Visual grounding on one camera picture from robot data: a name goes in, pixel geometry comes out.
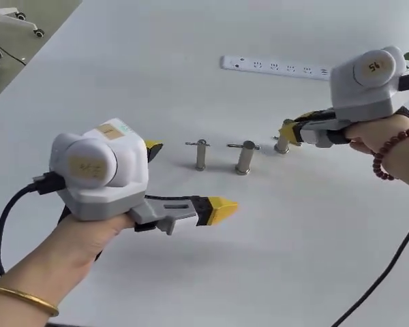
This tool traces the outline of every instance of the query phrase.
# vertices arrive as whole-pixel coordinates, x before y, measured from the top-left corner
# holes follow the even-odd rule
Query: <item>cylindrical metal rod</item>
[[[285,119],[282,127],[292,123],[293,120],[292,119]],[[274,150],[276,150],[278,153],[284,155],[286,153],[288,153],[289,151],[289,141],[287,139],[285,139],[285,137],[283,137],[281,134],[279,135],[279,138],[277,139],[277,143],[274,146]]]
[[[250,172],[250,163],[253,159],[254,148],[256,145],[252,141],[245,141],[243,149],[239,155],[238,164],[235,166],[235,171],[238,175],[246,175]]]
[[[206,146],[206,140],[198,140],[196,169],[199,172],[202,172],[206,168]]]

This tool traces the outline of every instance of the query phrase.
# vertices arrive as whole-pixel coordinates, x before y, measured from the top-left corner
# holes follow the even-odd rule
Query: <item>red bead bracelet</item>
[[[407,129],[406,131],[401,131],[398,133],[397,136],[393,136],[392,138],[390,138],[389,141],[386,141],[383,144],[378,153],[373,154],[374,155],[373,172],[374,174],[376,174],[378,178],[388,181],[393,181],[395,179],[394,176],[382,171],[382,161],[384,159],[384,156],[388,154],[388,152],[396,144],[400,143],[406,138],[409,138],[409,129]]]

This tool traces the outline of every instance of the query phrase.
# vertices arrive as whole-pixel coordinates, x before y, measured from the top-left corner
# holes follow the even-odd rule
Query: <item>white power strip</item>
[[[252,59],[240,56],[223,56],[221,68],[240,72],[311,78],[314,80],[329,80],[331,71],[330,68],[319,65],[304,65],[280,60]]]

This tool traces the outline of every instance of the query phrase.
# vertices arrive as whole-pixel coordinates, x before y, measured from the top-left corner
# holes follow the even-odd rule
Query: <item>office chair base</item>
[[[32,22],[27,22],[26,15],[22,12],[19,12],[18,9],[15,7],[0,8],[0,22],[4,24],[8,24],[8,25],[14,25],[16,27],[23,27],[23,28],[31,29],[37,37],[44,36],[44,31],[41,29],[38,29],[38,27]]]

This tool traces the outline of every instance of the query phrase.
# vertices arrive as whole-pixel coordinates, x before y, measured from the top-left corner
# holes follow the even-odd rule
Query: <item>hand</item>
[[[126,228],[134,226],[127,215],[104,221],[79,221],[72,215],[66,217],[52,234],[35,250],[55,265],[78,272],[83,279],[104,247]]]
[[[372,152],[379,152],[390,138],[407,129],[409,118],[394,114],[389,118],[354,124],[346,130],[346,138],[351,140],[352,149],[371,155]]]

